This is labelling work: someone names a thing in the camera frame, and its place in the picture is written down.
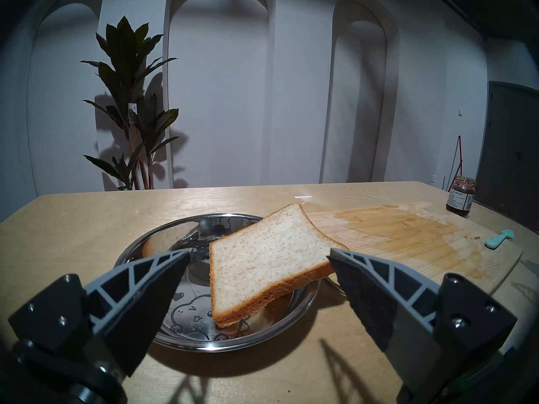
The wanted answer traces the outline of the grey black left gripper right finger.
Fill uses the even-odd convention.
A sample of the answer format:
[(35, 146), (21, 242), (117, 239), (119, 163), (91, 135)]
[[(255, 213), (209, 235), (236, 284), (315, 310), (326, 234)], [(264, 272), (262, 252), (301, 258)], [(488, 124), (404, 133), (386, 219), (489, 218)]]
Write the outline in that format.
[(355, 315), (392, 365), (397, 403), (487, 403), (508, 367), (517, 317), (477, 285), (439, 285), (390, 260), (332, 248), (328, 260)]

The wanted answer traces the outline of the grey black left gripper left finger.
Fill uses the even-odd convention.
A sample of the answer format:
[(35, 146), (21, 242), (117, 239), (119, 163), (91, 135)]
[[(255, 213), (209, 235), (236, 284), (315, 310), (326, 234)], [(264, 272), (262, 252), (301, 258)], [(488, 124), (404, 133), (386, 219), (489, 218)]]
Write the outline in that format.
[(65, 274), (9, 317), (18, 340), (77, 365), (104, 361), (131, 376), (160, 329), (191, 249), (130, 261), (86, 286)]

